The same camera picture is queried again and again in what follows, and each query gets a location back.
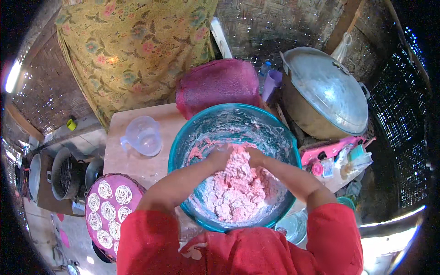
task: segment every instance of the white noodle nest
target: white noodle nest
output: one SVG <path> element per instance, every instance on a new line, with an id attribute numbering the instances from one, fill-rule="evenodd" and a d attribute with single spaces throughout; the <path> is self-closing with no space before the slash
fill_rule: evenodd
<path id="1" fill-rule="evenodd" d="M 116 188 L 114 196 L 120 205 L 129 204 L 132 200 L 132 191 L 128 186 L 121 185 Z"/>
<path id="2" fill-rule="evenodd" d="M 88 215 L 88 224 L 93 230 L 99 230 L 103 226 L 103 222 L 101 221 L 101 217 L 96 212 L 91 212 Z"/>
<path id="3" fill-rule="evenodd" d="M 114 220 L 116 218 L 116 209 L 110 202 L 103 202 L 101 204 L 101 215 L 106 220 Z"/>
<path id="4" fill-rule="evenodd" d="M 88 197 L 88 206 L 93 212 L 99 210 L 100 204 L 101 204 L 101 200 L 99 199 L 98 195 L 96 193 L 90 194 L 90 196 Z"/>
<path id="5" fill-rule="evenodd" d="M 98 185 L 98 193 L 102 198 L 109 199 L 113 198 L 113 194 L 111 193 L 111 187 L 108 182 L 105 180 L 101 181 Z"/>
<path id="6" fill-rule="evenodd" d="M 105 229 L 98 231 L 98 242 L 107 249 L 113 246 L 113 238 L 110 236 L 109 232 Z"/>
<path id="7" fill-rule="evenodd" d="M 117 255 L 117 249 L 118 248 L 119 248 L 119 242 L 115 242 L 114 245 L 113 245 L 113 249 L 114 249 L 114 252 L 115 252 L 116 255 Z"/>
<path id="8" fill-rule="evenodd" d="M 121 237 L 121 224 L 115 220 L 109 222 L 110 235 L 117 241 Z"/>
<path id="9" fill-rule="evenodd" d="M 121 208 L 117 211 L 117 217 L 119 218 L 119 221 L 122 223 L 131 212 L 132 210 L 127 206 L 121 206 Z"/>

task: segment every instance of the hand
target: hand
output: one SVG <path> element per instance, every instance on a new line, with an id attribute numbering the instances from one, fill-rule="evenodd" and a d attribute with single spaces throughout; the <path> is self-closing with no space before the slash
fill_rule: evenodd
<path id="1" fill-rule="evenodd" d="M 246 152 L 249 153 L 250 159 L 249 159 L 249 166 L 252 168 L 257 168 L 259 166 L 264 166 L 264 159 L 266 158 L 266 155 L 263 154 L 260 150 L 253 147 L 246 147 Z"/>
<path id="2" fill-rule="evenodd" d="M 224 144 L 222 146 L 216 145 L 214 149 L 209 153 L 206 161 L 209 161 L 214 168 L 214 172 L 225 170 L 226 163 L 229 160 L 229 157 L 234 148 L 232 146 L 228 146 L 228 144 Z"/>

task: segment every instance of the person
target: person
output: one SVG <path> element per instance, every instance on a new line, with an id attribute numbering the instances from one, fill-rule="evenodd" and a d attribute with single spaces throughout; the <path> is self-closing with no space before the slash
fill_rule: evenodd
<path id="1" fill-rule="evenodd" d="M 270 228 L 227 234 L 206 232 L 179 250 L 178 221 L 171 215 L 193 190 L 224 170 L 232 148 L 216 147 L 198 163 L 153 185 L 121 226 L 117 273 L 125 274 L 360 274 L 363 252 L 353 211 L 310 173 L 248 147 L 249 165 L 261 166 L 307 204 L 307 250 Z"/>

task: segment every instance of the pink dough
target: pink dough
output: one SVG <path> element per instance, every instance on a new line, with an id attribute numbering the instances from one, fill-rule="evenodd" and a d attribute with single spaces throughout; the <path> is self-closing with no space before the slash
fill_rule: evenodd
<path id="1" fill-rule="evenodd" d="M 255 145 L 230 146 L 234 151 L 225 170 L 206 180 L 204 201 L 220 221 L 243 222 L 252 219 L 276 196 L 278 191 L 271 186 L 271 181 L 276 178 L 262 167 L 255 169 L 249 166 L 250 156 L 245 148 Z"/>

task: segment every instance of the red shirt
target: red shirt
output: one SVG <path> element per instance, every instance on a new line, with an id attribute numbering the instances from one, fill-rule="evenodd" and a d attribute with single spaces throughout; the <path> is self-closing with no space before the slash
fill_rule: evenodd
<path id="1" fill-rule="evenodd" d="M 307 250 L 270 228 L 207 232 L 180 252 L 171 215 L 135 211 L 122 223 L 117 273 L 122 274 L 360 274 L 363 252 L 353 211 L 341 204 L 314 209 Z"/>

